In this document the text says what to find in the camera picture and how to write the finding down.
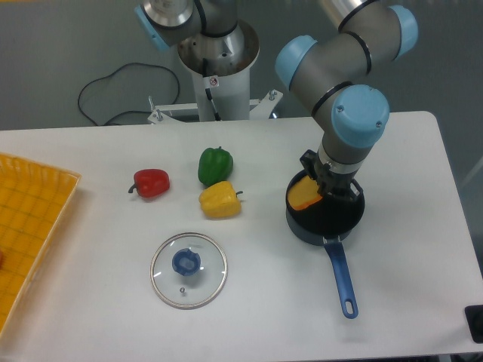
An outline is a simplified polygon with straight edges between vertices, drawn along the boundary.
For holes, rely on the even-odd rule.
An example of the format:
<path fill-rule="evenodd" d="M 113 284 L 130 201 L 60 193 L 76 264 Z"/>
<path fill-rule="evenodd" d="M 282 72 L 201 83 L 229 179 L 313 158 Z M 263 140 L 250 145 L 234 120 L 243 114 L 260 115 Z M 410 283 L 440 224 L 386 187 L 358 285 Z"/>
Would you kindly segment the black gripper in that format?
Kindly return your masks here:
<path fill-rule="evenodd" d="M 361 186 L 354 180 L 356 170 L 338 173 L 334 162 L 322 163 L 310 149 L 300 157 L 300 163 L 306 175 L 317 182 L 321 196 L 345 198 L 348 202 L 356 202 L 361 197 Z"/>

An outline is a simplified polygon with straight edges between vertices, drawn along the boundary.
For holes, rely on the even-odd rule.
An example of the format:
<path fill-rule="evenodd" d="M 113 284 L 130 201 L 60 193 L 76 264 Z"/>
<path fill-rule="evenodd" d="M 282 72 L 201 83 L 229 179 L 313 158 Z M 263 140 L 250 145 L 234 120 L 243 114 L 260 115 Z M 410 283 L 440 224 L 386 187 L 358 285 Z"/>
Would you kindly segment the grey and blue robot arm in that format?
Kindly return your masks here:
<path fill-rule="evenodd" d="M 300 159 L 318 193 L 354 201 L 362 195 L 355 174 L 389 118 L 384 95 L 355 79 L 412 49 L 418 25 L 408 9 L 379 1 L 321 6 L 337 36 L 326 44 L 308 35 L 292 39 L 276 57 L 275 71 L 324 132 L 318 151 Z M 160 51 L 177 48 L 192 73 L 201 121 L 249 116 L 249 71 L 260 46 L 235 2 L 144 1 L 135 14 Z"/>

